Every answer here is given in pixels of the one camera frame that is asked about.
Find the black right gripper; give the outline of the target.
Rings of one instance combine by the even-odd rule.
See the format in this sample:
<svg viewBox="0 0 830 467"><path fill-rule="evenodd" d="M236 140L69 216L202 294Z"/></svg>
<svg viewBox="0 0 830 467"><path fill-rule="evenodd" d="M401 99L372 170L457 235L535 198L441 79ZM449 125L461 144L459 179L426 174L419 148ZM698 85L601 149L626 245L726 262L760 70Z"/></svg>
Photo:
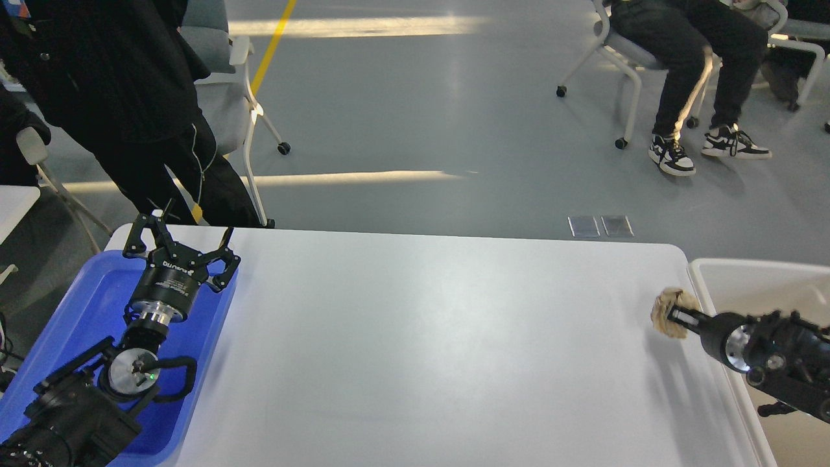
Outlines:
<svg viewBox="0 0 830 467"><path fill-rule="evenodd" d="M744 356L754 326L750 317L731 311L709 317L697 309L671 307L668 320L685 329L699 329L702 348L718 363L735 372L750 371Z"/></svg>

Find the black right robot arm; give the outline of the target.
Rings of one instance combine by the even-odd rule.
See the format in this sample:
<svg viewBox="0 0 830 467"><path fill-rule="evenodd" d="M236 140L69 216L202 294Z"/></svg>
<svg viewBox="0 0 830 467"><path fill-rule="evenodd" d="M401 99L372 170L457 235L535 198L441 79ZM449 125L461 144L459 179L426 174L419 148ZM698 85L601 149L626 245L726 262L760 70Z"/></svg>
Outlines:
<svg viewBox="0 0 830 467"><path fill-rule="evenodd" d="M710 357L773 397L773 404L757 408L760 417L803 412L828 422L828 328L802 319L797 311L709 316L678 304L668 307L667 321L697 334Z"/></svg>

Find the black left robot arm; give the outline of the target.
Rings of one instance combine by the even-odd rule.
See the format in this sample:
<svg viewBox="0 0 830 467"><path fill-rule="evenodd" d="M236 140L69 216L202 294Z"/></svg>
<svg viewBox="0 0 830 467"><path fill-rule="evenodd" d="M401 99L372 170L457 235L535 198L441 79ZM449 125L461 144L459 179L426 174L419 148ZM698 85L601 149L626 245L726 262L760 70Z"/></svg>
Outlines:
<svg viewBox="0 0 830 467"><path fill-rule="evenodd" d="M138 215L122 252L83 266L3 396L3 466L146 466L174 450L236 287L231 235L200 252Z"/></svg>

